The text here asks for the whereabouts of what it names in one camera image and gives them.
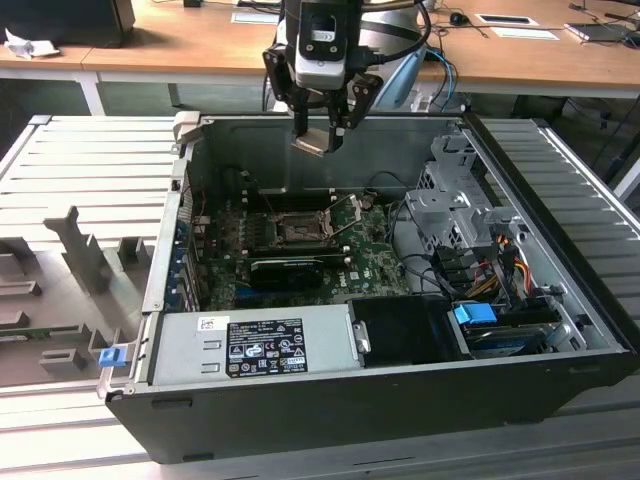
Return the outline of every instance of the motherboard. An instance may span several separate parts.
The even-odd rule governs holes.
[[[243,199],[210,212],[200,258],[209,309],[339,304],[410,292],[386,241],[382,205],[348,195],[323,209],[304,207],[260,211]]]

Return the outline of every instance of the wooden table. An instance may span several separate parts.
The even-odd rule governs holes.
[[[623,45],[581,44],[573,33],[555,30],[565,23],[591,22],[590,16],[570,10],[568,4],[569,0],[448,1],[447,5],[462,8],[474,25],[488,25],[476,18],[478,13],[528,16],[540,25],[532,28],[549,28],[559,39],[500,38],[489,28],[482,29],[489,37],[484,38],[473,28],[449,29],[442,43],[447,59],[458,68],[457,88],[483,93],[635,98],[640,92],[640,51]],[[634,11],[613,2],[589,0],[587,4],[603,22],[611,21],[604,17],[605,12],[626,16]],[[449,15],[448,11],[432,15],[432,22],[446,26]],[[437,37],[432,35],[429,43],[437,47]],[[438,68],[426,66],[419,78],[440,82],[442,77]]]
[[[124,48],[63,48],[63,55],[31,62],[0,53],[0,77],[75,80],[92,114],[104,114],[101,82],[170,84],[172,104],[179,103],[176,84],[259,85],[264,74],[261,53],[271,44],[273,25],[230,22],[230,5],[203,4],[184,9],[179,0],[154,3],[133,0],[135,31]],[[545,28],[567,22],[590,22],[588,15],[567,8],[568,0],[448,0],[472,22],[476,13],[525,15]],[[589,1],[589,9],[628,15],[633,8]],[[448,26],[449,12],[431,14],[436,25]],[[448,29],[444,50],[459,71],[458,91],[557,96],[634,98],[640,92],[640,52],[622,45],[580,44],[567,31],[553,31],[559,40],[499,38],[483,28]],[[431,35],[429,43],[438,45]],[[426,63],[417,87],[433,91],[443,79],[437,63]]]

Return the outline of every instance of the black box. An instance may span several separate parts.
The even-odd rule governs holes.
[[[4,29],[28,40],[51,40],[55,46],[120,47],[133,29],[131,0],[11,0],[0,13]]]

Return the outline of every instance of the blue latch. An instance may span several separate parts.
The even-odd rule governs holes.
[[[102,368],[125,367],[127,365],[127,348],[126,346],[104,348],[100,352],[98,365]]]
[[[477,323],[496,323],[496,314],[488,303],[463,303],[453,313],[460,325]]]

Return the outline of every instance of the warning label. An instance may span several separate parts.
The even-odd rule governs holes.
[[[229,323],[227,346],[231,378],[307,371],[301,318]]]

